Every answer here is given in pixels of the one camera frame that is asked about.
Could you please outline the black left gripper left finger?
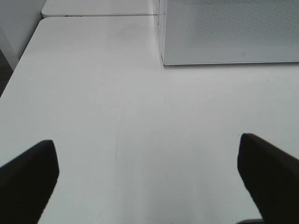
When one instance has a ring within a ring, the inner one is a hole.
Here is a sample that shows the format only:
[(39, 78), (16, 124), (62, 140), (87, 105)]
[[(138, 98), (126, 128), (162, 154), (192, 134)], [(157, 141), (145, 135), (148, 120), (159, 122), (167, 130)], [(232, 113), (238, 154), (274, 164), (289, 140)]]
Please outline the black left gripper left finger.
[(38, 223), (57, 183), (52, 140), (43, 140), (0, 168), (0, 222)]

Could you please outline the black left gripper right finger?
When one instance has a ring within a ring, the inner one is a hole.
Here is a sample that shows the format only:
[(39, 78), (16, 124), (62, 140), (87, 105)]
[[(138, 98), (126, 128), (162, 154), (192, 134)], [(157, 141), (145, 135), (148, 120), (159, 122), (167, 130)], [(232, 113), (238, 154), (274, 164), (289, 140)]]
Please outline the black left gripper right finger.
[(266, 224), (299, 222), (298, 159), (252, 133), (244, 133), (237, 169)]

